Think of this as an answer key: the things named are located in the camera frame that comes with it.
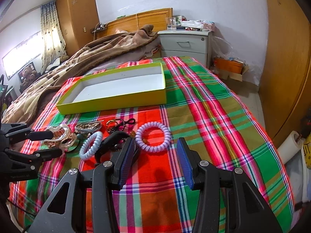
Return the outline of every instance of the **coil hair tie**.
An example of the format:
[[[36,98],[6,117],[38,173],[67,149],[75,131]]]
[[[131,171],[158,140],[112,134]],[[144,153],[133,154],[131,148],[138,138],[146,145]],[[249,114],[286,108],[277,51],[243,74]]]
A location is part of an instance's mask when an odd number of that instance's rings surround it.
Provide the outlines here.
[[[101,141],[103,140],[103,133],[101,131],[97,131],[93,133],[84,143],[83,146],[80,149],[79,156],[82,160],[88,160],[92,156],[95,155],[97,150],[99,149],[99,146],[101,144]]]
[[[149,128],[159,128],[160,130],[162,130],[162,132],[164,133],[164,142],[161,145],[150,146],[150,145],[146,145],[143,142],[142,135],[143,135],[144,131],[149,129]],[[170,145],[171,138],[172,138],[171,137],[171,132],[169,131],[169,129],[164,124],[162,124],[160,122],[148,122],[148,123],[145,123],[144,125],[142,125],[137,130],[136,135],[135,135],[136,143],[139,145],[139,147],[142,150],[145,150],[147,152],[161,152],[164,149],[167,149],[168,146]]]

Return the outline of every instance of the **tissue box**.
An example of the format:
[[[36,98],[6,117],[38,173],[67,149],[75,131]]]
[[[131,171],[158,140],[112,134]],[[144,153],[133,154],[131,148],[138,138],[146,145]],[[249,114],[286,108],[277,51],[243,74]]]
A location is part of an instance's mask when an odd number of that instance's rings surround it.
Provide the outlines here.
[[[203,30],[209,30],[211,32],[215,31],[215,24],[211,21],[201,21],[203,24]]]

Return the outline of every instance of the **wooden wardrobe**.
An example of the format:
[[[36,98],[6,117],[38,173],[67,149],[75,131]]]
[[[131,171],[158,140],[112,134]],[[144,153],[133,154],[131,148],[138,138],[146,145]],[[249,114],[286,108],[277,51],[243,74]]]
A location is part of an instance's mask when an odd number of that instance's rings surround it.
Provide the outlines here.
[[[57,0],[60,29],[66,41],[67,55],[71,57],[93,41],[91,29],[99,23],[95,0]]]
[[[311,27],[296,0],[267,0],[269,36],[259,96],[268,135],[279,147],[311,107]]]

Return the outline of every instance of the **blue gripper pad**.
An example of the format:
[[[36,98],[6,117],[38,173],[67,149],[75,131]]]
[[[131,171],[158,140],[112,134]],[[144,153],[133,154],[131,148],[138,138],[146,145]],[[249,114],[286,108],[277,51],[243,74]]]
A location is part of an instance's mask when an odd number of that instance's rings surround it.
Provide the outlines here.
[[[177,157],[183,171],[183,177],[185,178],[185,182],[192,190],[194,188],[193,171],[186,150],[190,151],[185,139],[183,137],[180,137],[177,140]]]
[[[126,183],[126,180],[128,178],[128,174],[130,172],[130,168],[132,165],[132,160],[134,157],[134,151],[135,151],[136,144],[135,144],[134,139],[130,139],[130,140],[131,141],[130,141],[130,144],[129,144],[128,149],[126,151],[126,154],[124,156],[123,163],[122,163],[120,173],[119,173],[118,185],[119,185],[120,189],[122,189]]]

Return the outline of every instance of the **metal screw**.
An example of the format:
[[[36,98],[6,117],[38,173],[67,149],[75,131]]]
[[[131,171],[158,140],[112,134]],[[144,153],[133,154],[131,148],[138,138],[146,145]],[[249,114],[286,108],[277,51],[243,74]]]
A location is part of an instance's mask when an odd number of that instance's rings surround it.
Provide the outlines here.
[[[105,161],[103,163],[104,167],[109,167],[109,166],[112,166],[112,162],[111,161]]]
[[[242,174],[243,173],[243,170],[241,168],[239,168],[239,167],[235,168],[234,171],[237,174]]]
[[[201,160],[201,161],[200,161],[200,165],[201,165],[201,166],[208,166],[208,164],[209,164],[209,163],[208,163],[208,161],[206,161],[206,160]]]
[[[74,175],[78,172],[78,169],[77,168],[71,168],[68,172],[70,175]]]

